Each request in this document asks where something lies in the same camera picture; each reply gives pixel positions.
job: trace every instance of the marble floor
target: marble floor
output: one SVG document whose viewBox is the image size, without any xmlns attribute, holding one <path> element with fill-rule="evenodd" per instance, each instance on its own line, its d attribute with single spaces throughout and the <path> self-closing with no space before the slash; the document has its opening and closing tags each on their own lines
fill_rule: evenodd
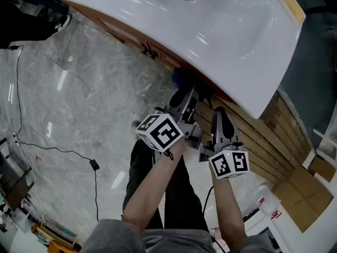
<svg viewBox="0 0 337 253">
<path fill-rule="evenodd" d="M 26 9 L 36 12 L 29 5 Z M 120 219 L 135 142 L 130 124 L 163 106 L 175 92 L 172 72 L 71 12 L 69 26 L 56 36 L 16 43 L 24 44 L 18 66 L 23 117 L 18 139 L 96 159 L 99 217 Z M 18 54 L 19 50 L 0 50 L 0 139 L 8 138 L 11 155 L 23 170 L 30 160 L 36 176 L 30 195 L 38 213 L 49 215 L 84 242 L 96 225 L 95 175 L 89 162 L 74 153 L 14 143 L 13 132 L 20 127 Z M 197 159 L 198 152 L 189 149 L 185 162 L 191 184 L 204 203 L 211 176 L 207 164 Z M 252 209 L 250 192 L 262 182 L 253 173 L 232 179 L 243 213 Z M 217 227 L 213 195 L 205 217 L 209 228 Z"/>
</svg>

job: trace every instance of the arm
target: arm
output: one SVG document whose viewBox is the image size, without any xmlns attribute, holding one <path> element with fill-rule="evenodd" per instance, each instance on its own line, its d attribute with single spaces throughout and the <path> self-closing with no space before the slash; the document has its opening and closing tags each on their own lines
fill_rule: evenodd
<svg viewBox="0 0 337 253">
<path fill-rule="evenodd" d="M 158 208 L 171 176 L 186 148 L 187 141 L 185 138 L 181 138 L 170 148 L 173 161 L 169 157 L 161 155 L 127 203 L 123 213 L 123 221 L 137 226 L 140 232 L 143 232 Z"/>
<path fill-rule="evenodd" d="M 233 194 L 230 181 L 228 179 L 218 180 L 211 166 L 210 169 L 221 237 L 225 240 L 229 249 L 233 250 L 235 245 L 247 238 L 242 214 Z"/>
</svg>

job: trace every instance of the power cord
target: power cord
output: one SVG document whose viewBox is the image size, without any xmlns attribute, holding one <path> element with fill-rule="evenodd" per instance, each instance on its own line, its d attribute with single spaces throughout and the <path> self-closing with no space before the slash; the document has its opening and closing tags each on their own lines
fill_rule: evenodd
<svg viewBox="0 0 337 253">
<path fill-rule="evenodd" d="M 20 60 L 20 56 L 21 56 L 21 52 L 24 48 L 24 45 L 20 45 L 20 46 L 10 46 L 8 47 L 7 49 L 8 50 L 17 50 L 18 48 L 22 47 L 22 49 L 20 50 L 19 52 L 19 55 L 18 55 L 18 58 L 17 58 L 17 61 L 16 61 L 16 93 L 17 93 L 17 100 L 18 100 L 18 106 L 19 106 L 19 111 L 20 111 L 20 129 L 19 131 L 17 132 L 17 134 L 14 135 L 15 138 L 17 138 L 17 136 L 19 135 L 19 133 L 21 132 L 21 129 L 22 129 L 22 112 L 21 112 L 21 105 L 20 105 L 20 97 L 19 97 L 19 83 L 18 83 L 18 65 L 19 65 L 19 60 Z M 98 165 L 98 163 L 96 162 L 95 159 L 90 159 L 90 158 L 87 158 L 87 157 L 84 157 L 82 156 L 81 154 L 75 152 L 74 150 L 69 150 L 69 151 L 62 151 L 60 150 L 59 148 L 57 147 L 48 147 L 48 148 L 45 148 L 45 147 L 41 147 L 39 145 L 36 145 L 36 144 L 33 144 L 33 143 L 25 143 L 25 142 L 19 142 L 17 140 L 15 140 L 15 143 L 18 143 L 18 144 L 23 144 L 23 145 L 27 145 L 27 146 L 35 146 L 35 147 L 38 147 L 40 149 L 43 149 L 43 150 L 51 150 L 51 149 L 55 149 L 61 153 L 75 153 L 77 154 L 78 156 L 80 156 L 81 158 L 83 159 L 86 159 L 86 160 L 89 160 L 89 163 L 91 165 L 91 167 L 93 168 L 93 170 L 95 171 L 95 203 L 96 203 L 96 219 L 97 221 L 99 221 L 98 219 L 98 204 L 97 204 L 97 174 L 96 174 L 96 171 L 100 168 L 100 166 Z M 28 161 L 29 161 L 29 164 L 31 165 L 31 168 L 32 168 L 32 171 L 33 171 L 33 178 L 34 178 L 34 181 L 35 181 L 35 184 L 36 184 L 36 178 L 35 178 L 35 172 L 34 172 L 34 169 L 33 169 L 33 166 L 32 166 L 32 163 L 29 159 L 29 157 L 27 155 L 25 155 L 27 158 L 28 158 Z"/>
<path fill-rule="evenodd" d="M 203 215 L 204 217 L 205 217 L 206 205 L 207 205 L 207 202 L 208 202 L 208 200 L 209 200 L 209 197 L 210 197 L 210 194 L 211 194 L 213 188 L 214 188 L 214 187 L 211 186 L 211 188 L 209 189 L 209 192 L 208 192 L 208 194 L 207 194 L 206 200 L 205 200 L 204 209 L 202 210 L 202 215 Z M 221 251 L 222 251 L 223 253 L 226 253 L 225 250 L 222 248 L 222 246 L 220 246 L 220 244 L 218 243 L 218 241 L 215 240 L 215 238 L 214 238 L 213 240 L 214 240 L 214 241 L 216 242 L 216 244 L 220 247 Z"/>
</svg>

